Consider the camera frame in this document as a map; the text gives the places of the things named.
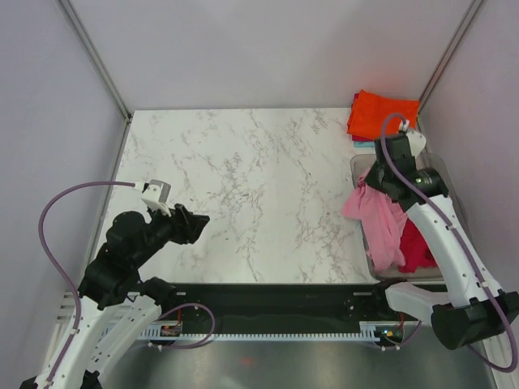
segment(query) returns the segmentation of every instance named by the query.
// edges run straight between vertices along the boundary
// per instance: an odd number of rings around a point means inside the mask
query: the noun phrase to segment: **white wall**
[[[40,212],[109,178],[124,127],[54,0],[2,2],[0,53],[0,387],[14,388],[39,372],[65,289],[40,248]],[[73,194],[46,222],[75,280],[102,198]]]
[[[72,0],[131,109],[418,98],[470,0]]]
[[[519,289],[518,20],[519,2],[487,2],[422,115],[474,245],[508,291]]]

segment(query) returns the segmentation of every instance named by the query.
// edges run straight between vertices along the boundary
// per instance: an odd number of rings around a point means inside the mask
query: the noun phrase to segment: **gray tray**
[[[357,187],[357,178],[364,173],[371,165],[373,165],[373,162],[375,162],[375,154],[361,154],[358,156],[355,156],[351,159],[350,165],[351,165],[351,173],[352,178],[354,182],[354,186]],[[423,152],[422,155],[419,156],[416,160],[416,165],[418,169],[426,168],[426,167],[432,167],[436,169],[441,177],[444,179],[445,184],[448,187],[449,195],[451,199],[453,200],[453,206],[454,211],[457,214],[457,218],[461,223],[461,226],[465,229],[467,232],[467,235],[469,235],[469,230],[466,227],[465,218],[463,217],[463,213],[461,212],[461,209],[459,207],[459,202],[457,201],[456,192],[454,191],[453,183],[451,182],[450,176],[448,175],[447,167],[445,166],[445,163],[443,160],[437,156],[436,154],[432,153],[425,153]],[[362,231],[362,239],[364,241],[364,248],[367,249],[367,241],[366,236],[364,235],[364,231]],[[398,271],[398,267],[390,267],[387,270],[376,272],[373,268],[373,262],[369,257],[367,258],[367,265],[370,269],[370,273],[373,277],[375,277],[377,280],[386,280],[388,278],[406,278],[408,280],[412,281],[442,281],[443,277],[440,273],[440,270],[435,268],[418,268],[415,273],[401,273]]]

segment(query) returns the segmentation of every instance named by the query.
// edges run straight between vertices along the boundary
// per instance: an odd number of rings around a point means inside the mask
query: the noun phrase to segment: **pink shirt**
[[[368,171],[358,178],[358,187],[346,201],[342,215],[362,221],[369,246],[368,255],[376,271],[383,271],[394,263],[404,266],[400,239],[407,215],[386,194],[366,185],[364,178]]]

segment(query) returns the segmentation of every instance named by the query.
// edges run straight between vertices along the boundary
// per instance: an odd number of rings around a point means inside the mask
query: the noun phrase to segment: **white marble countertop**
[[[349,109],[137,111],[119,181],[171,184],[169,205],[209,215],[193,245],[168,244],[143,280],[176,282],[373,282],[360,224],[341,215],[350,195]],[[114,217],[143,214],[134,190],[114,188]]]

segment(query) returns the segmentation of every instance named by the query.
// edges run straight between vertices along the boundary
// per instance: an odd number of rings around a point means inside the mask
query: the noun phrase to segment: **orange towel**
[[[411,127],[416,127],[419,102],[417,100],[395,100],[378,96],[374,93],[360,91],[354,102],[348,120],[348,134],[362,136],[368,139],[377,139],[382,131],[382,123],[391,113],[401,113],[410,121]],[[401,120],[394,118],[387,127],[387,134],[398,132]]]

